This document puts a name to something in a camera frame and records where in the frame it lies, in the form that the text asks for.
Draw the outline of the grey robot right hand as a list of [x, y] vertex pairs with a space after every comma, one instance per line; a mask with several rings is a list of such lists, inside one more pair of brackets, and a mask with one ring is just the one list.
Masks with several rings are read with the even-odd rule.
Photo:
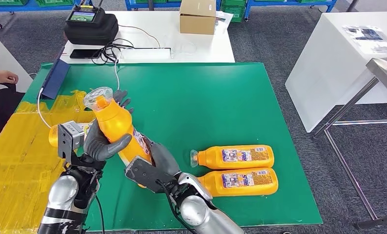
[[172, 176], [181, 172], [174, 156], [164, 145], [154, 142], [146, 136], [143, 136], [143, 140], [150, 151], [150, 156], [155, 167]]

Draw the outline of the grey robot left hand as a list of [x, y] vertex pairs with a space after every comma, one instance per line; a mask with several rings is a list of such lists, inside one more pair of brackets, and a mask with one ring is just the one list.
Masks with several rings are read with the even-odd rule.
[[95, 119], [84, 140], [83, 152], [95, 161], [106, 161], [125, 149], [131, 139], [132, 135], [126, 133], [120, 139], [111, 143], [101, 131], [98, 121]]

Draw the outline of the person's hand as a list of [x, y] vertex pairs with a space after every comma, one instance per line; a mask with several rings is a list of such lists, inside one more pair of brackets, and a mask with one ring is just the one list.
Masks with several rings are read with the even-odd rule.
[[17, 84], [19, 77], [7, 70], [0, 70], [0, 83]]

